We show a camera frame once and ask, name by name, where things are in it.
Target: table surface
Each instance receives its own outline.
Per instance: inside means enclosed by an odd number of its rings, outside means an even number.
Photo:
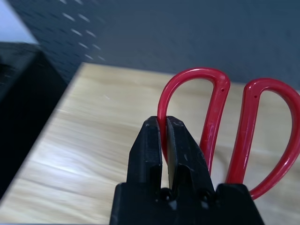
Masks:
[[[171,77],[83,64],[56,107],[0,205],[2,223],[108,224],[115,186],[126,180],[128,154],[144,120],[156,115]],[[242,84],[232,84],[213,162],[214,186],[224,181],[240,116]],[[212,84],[180,86],[168,114],[185,122],[199,142]],[[284,100],[264,92],[245,176],[256,186],[280,159],[291,115]],[[266,224],[300,223],[300,160],[267,194],[255,200]],[[167,186],[164,163],[162,186]]]

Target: black object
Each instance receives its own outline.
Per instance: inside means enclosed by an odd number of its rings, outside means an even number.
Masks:
[[[182,121],[167,118],[169,188],[160,188],[162,155],[156,117],[130,151],[127,182],[116,187],[110,225],[263,225],[246,186],[214,191],[203,154]]]
[[[67,84],[38,45],[0,43],[0,199]]]

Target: red scissors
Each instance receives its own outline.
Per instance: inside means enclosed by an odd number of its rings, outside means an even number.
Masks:
[[[230,88],[228,76],[212,68],[192,68],[174,76],[165,86],[158,103],[157,120],[161,132],[162,150],[167,160],[166,113],[172,94],[184,82],[193,79],[205,79],[213,83],[213,92],[206,114],[200,148],[203,151],[209,173],[216,146],[223,108]],[[242,183],[257,117],[259,98],[263,91],[270,90],[281,96],[290,108],[292,115],[292,132],[288,145],[281,159],[270,174],[250,191],[256,199],[276,185],[288,172],[300,153],[300,96],[289,85],[271,78],[252,80],[246,84],[240,111],[240,121],[230,161],[226,183]]]

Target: scissors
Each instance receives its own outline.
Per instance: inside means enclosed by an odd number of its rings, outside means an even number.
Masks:
[[[210,173],[219,125],[230,88],[228,76],[219,70],[205,67],[192,68],[175,75],[167,83],[161,94],[157,109],[162,151],[167,161],[166,112],[171,96],[181,84],[193,79],[205,79],[213,83],[213,92],[199,145]],[[261,93],[265,90],[277,93],[289,106],[292,116],[292,131],[288,145],[275,168],[258,186],[250,191],[253,200],[275,186],[289,171],[300,153],[299,94],[289,85],[275,79],[260,78],[252,80],[246,84],[243,91],[240,121],[225,182],[231,184],[243,183],[250,155],[259,99]]]

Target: gray pegboard wall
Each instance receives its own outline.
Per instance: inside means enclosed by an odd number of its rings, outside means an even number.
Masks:
[[[298,0],[9,0],[65,81],[82,61],[300,89]]]

